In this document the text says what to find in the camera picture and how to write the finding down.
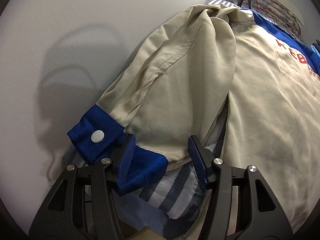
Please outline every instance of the beige jacket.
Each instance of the beige jacket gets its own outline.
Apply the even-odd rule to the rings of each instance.
[[[186,9],[145,40],[97,104],[177,167],[190,135],[206,143],[228,96],[222,159],[257,166],[295,228],[320,197],[320,82],[253,20],[224,5]],[[197,238],[197,222],[182,239]]]

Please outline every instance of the red lettering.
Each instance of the red lettering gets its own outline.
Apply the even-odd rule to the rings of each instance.
[[[297,54],[297,57],[298,57],[300,63],[307,64],[306,58],[303,55]]]
[[[313,74],[313,76],[316,77],[316,73],[313,71],[313,69],[310,67],[309,64],[308,64],[308,68],[309,68],[309,72],[310,72],[311,74]]]
[[[284,47],[285,48],[285,46],[284,46],[284,44],[281,44],[277,39],[276,39],[276,41],[277,41],[277,43],[278,43],[278,45],[281,47]]]
[[[289,51],[290,51],[291,55],[292,55],[295,59],[297,59],[297,58],[294,56],[295,54],[293,53],[292,49],[289,48]]]

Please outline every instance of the metal screw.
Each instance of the metal screw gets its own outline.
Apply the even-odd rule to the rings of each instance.
[[[109,164],[111,162],[111,160],[109,159],[109,158],[103,158],[102,160],[101,160],[101,163],[102,164]]]
[[[67,166],[67,171],[73,171],[75,169],[75,166],[73,164],[69,164]]]
[[[257,171],[257,167],[256,167],[256,166],[253,166],[253,165],[250,165],[250,166],[248,167],[248,169],[249,169],[249,171],[251,171],[251,172],[256,172],[256,171]]]
[[[213,162],[214,162],[215,164],[217,164],[217,165],[223,164],[223,160],[222,160],[222,159],[219,159],[219,158],[214,159]]]

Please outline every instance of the blue cloth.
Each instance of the blue cloth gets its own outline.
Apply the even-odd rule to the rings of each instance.
[[[287,33],[282,31],[278,26],[274,25],[271,22],[268,22],[266,19],[264,19],[262,16],[260,16],[256,12],[254,11],[252,12],[254,16],[254,22],[257,25],[264,28],[268,33],[272,34],[277,39],[284,41],[291,48],[294,48],[300,51],[306,57],[306,60],[310,65],[310,67],[313,69],[313,71],[317,74],[320,73],[320,58],[315,52],[309,49],[306,45],[290,37]]]
[[[102,130],[104,138],[99,143],[91,141],[91,135]],[[124,127],[112,119],[99,106],[91,107],[67,135],[88,165],[110,157],[113,149],[122,146],[126,139]],[[118,166],[115,191],[124,195],[161,178],[168,166],[163,155],[142,149],[131,140]]]
[[[311,45],[310,48],[313,50],[314,53],[316,53],[320,57],[319,51],[316,49],[315,46]]]

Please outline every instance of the white snap button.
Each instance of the white snap button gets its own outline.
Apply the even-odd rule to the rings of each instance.
[[[104,138],[104,133],[101,130],[97,130],[91,135],[91,140],[94,143],[101,142],[103,140],[103,138]]]

